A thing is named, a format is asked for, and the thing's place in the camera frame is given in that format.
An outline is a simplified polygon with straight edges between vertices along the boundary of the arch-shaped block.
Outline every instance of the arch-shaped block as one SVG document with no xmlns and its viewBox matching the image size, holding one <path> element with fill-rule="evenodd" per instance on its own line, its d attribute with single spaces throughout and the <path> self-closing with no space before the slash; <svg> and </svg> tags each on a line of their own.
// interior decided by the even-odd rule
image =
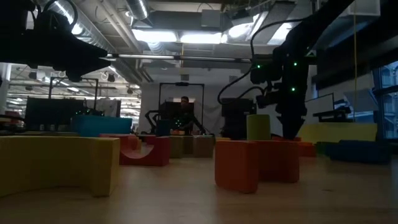
<svg viewBox="0 0 398 224">
<path fill-rule="evenodd" d="M 52 187 L 109 196 L 118 178 L 119 144 L 115 138 L 1 137 L 0 197 Z"/>
</svg>

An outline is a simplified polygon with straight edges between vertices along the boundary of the orange foam block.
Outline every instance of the orange foam block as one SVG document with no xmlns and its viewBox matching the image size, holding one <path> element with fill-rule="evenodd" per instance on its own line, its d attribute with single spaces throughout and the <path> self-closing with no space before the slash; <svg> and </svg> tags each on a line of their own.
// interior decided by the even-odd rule
<svg viewBox="0 0 398 224">
<path fill-rule="evenodd" d="M 217 141 L 215 180 L 217 186 L 245 194 L 255 193 L 259 182 L 259 151 L 253 142 Z"/>
<path fill-rule="evenodd" d="M 294 183 L 300 178 L 299 148 L 296 142 L 256 141 L 259 150 L 259 179 Z"/>
</svg>

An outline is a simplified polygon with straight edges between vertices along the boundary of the window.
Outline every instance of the window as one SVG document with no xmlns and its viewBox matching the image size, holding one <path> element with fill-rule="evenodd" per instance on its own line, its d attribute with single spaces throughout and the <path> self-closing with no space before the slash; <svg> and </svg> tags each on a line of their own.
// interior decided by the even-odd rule
<svg viewBox="0 0 398 224">
<path fill-rule="evenodd" d="M 383 138 L 398 139 L 398 62 L 385 65 L 374 71 L 380 115 L 378 128 Z"/>
</svg>

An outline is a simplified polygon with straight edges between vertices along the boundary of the red foam block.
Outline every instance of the red foam block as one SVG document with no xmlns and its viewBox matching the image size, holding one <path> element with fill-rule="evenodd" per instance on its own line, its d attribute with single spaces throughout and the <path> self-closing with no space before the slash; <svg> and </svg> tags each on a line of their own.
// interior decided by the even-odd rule
<svg viewBox="0 0 398 224">
<path fill-rule="evenodd" d="M 256 144 L 259 150 L 260 180 L 288 183 L 299 181 L 299 148 L 296 142 L 256 141 Z"/>
</svg>

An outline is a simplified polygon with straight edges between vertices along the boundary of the fluorescent light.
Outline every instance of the fluorescent light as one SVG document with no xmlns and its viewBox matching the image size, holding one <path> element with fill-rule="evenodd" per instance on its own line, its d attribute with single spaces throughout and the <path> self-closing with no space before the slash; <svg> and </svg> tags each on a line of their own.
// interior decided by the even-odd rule
<svg viewBox="0 0 398 224">
<path fill-rule="evenodd" d="M 229 29 L 228 34 L 232 38 L 237 38 L 247 33 L 253 23 L 240 24 Z"/>
<path fill-rule="evenodd" d="M 8 102 L 10 102 L 10 103 L 12 103 L 12 104 L 15 104 L 15 105 L 19 105 L 19 102 L 16 102 L 16 101 L 14 101 L 14 100 L 8 100 Z"/>
<path fill-rule="evenodd" d="M 35 93 L 8 93 L 8 96 L 43 96 L 49 97 L 48 94 L 35 94 Z M 94 96 L 81 96 L 81 95 L 51 95 L 53 97 L 72 97 L 72 98 L 86 98 L 87 100 L 94 100 Z M 105 99 L 109 98 L 111 100 L 139 100 L 137 97 L 130 97 L 130 96 L 98 96 L 97 99 Z"/>
<path fill-rule="evenodd" d="M 275 32 L 274 36 L 272 36 L 271 40 L 269 40 L 268 45 L 281 45 L 286 40 L 287 34 L 292 29 L 292 25 L 290 23 L 284 23 L 280 26 L 280 28 Z"/>
<path fill-rule="evenodd" d="M 75 87 L 68 88 L 68 90 L 75 91 L 75 92 L 79 92 L 80 91 L 79 89 L 77 89 Z"/>
<path fill-rule="evenodd" d="M 180 41 L 181 43 L 186 44 L 219 44 L 221 43 L 221 33 L 218 32 L 215 34 L 184 34 L 181 37 Z"/>
<path fill-rule="evenodd" d="M 228 36 L 226 34 L 223 34 L 223 36 L 221 37 L 221 43 L 225 44 L 228 42 Z"/>
<path fill-rule="evenodd" d="M 73 17 L 69 14 L 69 12 L 63 6 L 61 6 L 61 4 L 59 2 L 55 2 L 54 4 L 56 4 L 60 8 L 60 10 L 63 12 L 63 14 L 68 18 L 69 23 L 72 23 Z M 81 34 L 82 32 L 83 32 L 83 28 L 81 28 L 78 24 L 76 24 L 72 29 L 73 35 L 78 35 L 78 34 Z"/>
<path fill-rule="evenodd" d="M 65 83 L 65 82 L 60 82 L 62 85 L 65 85 L 65 86 L 69 86 L 69 84 L 67 84 L 67 83 Z"/>
<path fill-rule="evenodd" d="M 158 31 L 158 30 L 137 30 L 133 29 L 132 33 L 137 40 L 152 42 L 176 42 L 177 36 L 173 31 Z"/>
</svg>

